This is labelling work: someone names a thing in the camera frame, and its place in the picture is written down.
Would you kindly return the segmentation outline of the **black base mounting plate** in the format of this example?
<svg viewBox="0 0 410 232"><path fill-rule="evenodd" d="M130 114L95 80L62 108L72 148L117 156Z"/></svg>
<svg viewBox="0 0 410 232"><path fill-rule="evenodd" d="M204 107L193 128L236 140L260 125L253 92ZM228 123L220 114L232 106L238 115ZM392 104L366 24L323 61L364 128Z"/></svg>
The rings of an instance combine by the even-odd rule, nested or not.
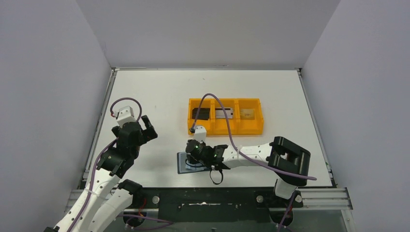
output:
<svg viewBox="0 0 410 232"><path fill-rule="evenodd" d="M287 207L303 201L286 200L273 187L143 188L125 213L157 213L171 222L280 221Z"/></svg>

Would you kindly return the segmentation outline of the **orange three-compartment bin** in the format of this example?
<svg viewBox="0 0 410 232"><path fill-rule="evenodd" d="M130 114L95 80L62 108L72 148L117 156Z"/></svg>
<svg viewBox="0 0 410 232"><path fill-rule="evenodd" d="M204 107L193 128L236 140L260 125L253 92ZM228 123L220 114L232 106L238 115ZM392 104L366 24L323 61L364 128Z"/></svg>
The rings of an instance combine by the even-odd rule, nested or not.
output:
<svg viewBox="0 0 410 232"><path fill-rule="evenodd" d="M262 113L261 102L257 98L222 98L220 99L222 104L214 98L206 98L203 102L200 99L189 99L188 105L188 135L192 135L190 128L193 124L196 126L202 125L207 130L209 136L228 135L228 128L231 129L232 135L253 136L262 135L264 132L264 117ZM210 108L209 120L197 120L191 118L191 112L193 108ZM215 108L233 108L233 119L216 119ZM240 109L254 109L254 120L241 120Z"/></svg>

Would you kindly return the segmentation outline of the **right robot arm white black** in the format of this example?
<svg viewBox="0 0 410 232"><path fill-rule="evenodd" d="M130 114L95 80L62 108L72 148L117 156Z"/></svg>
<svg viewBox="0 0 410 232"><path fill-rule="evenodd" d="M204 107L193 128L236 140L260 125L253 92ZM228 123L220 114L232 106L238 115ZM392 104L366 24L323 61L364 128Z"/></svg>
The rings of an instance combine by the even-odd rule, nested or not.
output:
<svg viewBox="0 0 410 232"><path fill-rule="evenodd" d="M191 139L185 151L191 164L199 163L214 171L251 166L274 171L279 177L274 194L286 200L293 196L297 187L306 186L308 180L314 180L308 175L311 153L281 136L275 137L270 143L244 147L211 147Z"/></svg>

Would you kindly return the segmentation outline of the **gold card in bin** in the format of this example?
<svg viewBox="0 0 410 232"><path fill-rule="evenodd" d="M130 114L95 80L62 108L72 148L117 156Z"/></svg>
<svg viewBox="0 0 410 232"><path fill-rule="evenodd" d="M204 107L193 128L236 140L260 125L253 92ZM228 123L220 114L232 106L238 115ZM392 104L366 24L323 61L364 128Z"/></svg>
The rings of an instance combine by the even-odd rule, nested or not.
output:
<svg viewBox="0 0 410 232"><path fill-rule="evenodd" d="M255 119L255 111L254 109L240 109L240 119L241 120L254 120Z"/></svg>

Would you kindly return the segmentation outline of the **blue leather card holder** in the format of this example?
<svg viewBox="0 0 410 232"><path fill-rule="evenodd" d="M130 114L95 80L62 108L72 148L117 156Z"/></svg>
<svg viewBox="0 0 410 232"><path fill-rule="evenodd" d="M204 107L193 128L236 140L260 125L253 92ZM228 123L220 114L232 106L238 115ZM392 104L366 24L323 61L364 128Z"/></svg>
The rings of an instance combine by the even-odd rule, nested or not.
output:
<svg viewBox="0 0 410 232"><path fill-rule="evenodd" d="M178 174L188 174L188 173L198 173L210 171L210 168L202 166L199 164L191 164L188 162L187 154L185 152L177 153L177 173Z"/></svg>

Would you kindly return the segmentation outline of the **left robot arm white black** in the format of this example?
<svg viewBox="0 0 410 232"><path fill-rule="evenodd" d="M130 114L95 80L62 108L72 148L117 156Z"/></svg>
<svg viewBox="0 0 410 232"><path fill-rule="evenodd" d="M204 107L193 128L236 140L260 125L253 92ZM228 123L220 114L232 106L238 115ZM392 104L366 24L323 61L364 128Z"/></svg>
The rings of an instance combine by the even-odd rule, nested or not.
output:
<svg viewBox="0 0 410 232"><path fill-rule="evenodd" d="M54 227L46 227L46 232L88 230L105 197L133 166L134 160L139 156L140 147L158 137L148 116L144 115L141 119L145 125L144 129L138 121L126 122L112 128L116 138L97 157L89 183L69 212Z"/></svg>

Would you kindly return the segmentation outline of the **black card in bin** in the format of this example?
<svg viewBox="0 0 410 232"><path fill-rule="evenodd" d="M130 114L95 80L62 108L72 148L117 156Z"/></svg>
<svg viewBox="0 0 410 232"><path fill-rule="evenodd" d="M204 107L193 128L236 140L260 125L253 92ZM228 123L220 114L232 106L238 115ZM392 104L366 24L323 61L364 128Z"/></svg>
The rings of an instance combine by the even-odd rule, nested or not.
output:
<svg viewBox="0 0 410 232"><path fill-rule="evenodd" d="M193 108L191 112L191 118L197 120L209 120L210 119L210 108Z"/></svg>

